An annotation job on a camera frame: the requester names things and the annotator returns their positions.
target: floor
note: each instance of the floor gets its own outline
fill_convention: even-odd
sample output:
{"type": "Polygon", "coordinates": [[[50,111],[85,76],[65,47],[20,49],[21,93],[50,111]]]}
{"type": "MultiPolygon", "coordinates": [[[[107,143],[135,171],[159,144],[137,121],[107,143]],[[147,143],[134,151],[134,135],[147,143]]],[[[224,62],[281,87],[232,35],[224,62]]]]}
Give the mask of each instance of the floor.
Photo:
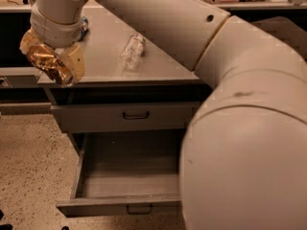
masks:
{"type": "Polygon", "coordinates": [[[0,116],[0,151],[0,225],[9,223],[14,230],[185,229],[181,214],[66,218],[55,205],[70,197],[78,156],[51,114],[0,116]]]}

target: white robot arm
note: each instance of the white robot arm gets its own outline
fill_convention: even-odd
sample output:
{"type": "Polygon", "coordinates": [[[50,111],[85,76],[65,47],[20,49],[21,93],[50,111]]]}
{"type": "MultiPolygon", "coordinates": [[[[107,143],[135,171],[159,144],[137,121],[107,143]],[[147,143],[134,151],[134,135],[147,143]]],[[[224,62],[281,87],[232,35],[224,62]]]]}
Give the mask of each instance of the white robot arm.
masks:
{"type": "MultiPolygon", "coordinates": [[[[31,23],[39,42],[72,47],[86,1],[37,0],[31,23]]],[[[182,145],[187,229],[305,230],[305,60],[199,0],[96,1],[215,89],[182,145]]]]}

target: screw hole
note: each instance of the screw hole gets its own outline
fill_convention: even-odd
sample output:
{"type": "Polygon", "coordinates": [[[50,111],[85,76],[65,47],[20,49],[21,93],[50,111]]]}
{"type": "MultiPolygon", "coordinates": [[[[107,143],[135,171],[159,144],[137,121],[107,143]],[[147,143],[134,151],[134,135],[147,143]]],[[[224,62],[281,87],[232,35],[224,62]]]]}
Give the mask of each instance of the screw hole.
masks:
{"type": "Polygon", "coordinates": [[[214,19],[214,16],[212,14],[207,16],[207,22],[212,22],[214,19]]]}

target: open drawer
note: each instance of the open drawer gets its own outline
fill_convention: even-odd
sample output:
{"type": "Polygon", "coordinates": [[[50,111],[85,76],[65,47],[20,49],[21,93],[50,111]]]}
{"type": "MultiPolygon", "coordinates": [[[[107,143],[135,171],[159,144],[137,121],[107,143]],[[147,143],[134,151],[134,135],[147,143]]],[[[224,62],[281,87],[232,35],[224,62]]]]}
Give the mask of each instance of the open drawer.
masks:
{"type": "Polygon", "coordinates": [[[178,158],[185,129],[85,134],[67,217],[180,211],[178,158]]]}

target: cabinet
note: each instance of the cabinet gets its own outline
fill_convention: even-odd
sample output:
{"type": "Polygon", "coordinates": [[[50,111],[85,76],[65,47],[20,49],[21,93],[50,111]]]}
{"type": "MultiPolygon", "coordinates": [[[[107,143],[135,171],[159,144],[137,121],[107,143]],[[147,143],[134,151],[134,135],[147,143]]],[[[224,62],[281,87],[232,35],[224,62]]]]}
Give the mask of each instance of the cabinet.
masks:
{"type": "Polygon", "coordinates": [[[148,40],[137,71],[123,70],[135,31],[100,6],[83,13],[84,78],[73,88],[38,82],[79,155],[71,198],[57,207],[67,217],[180,211],[181,141],[211,89],[148,40]]]}

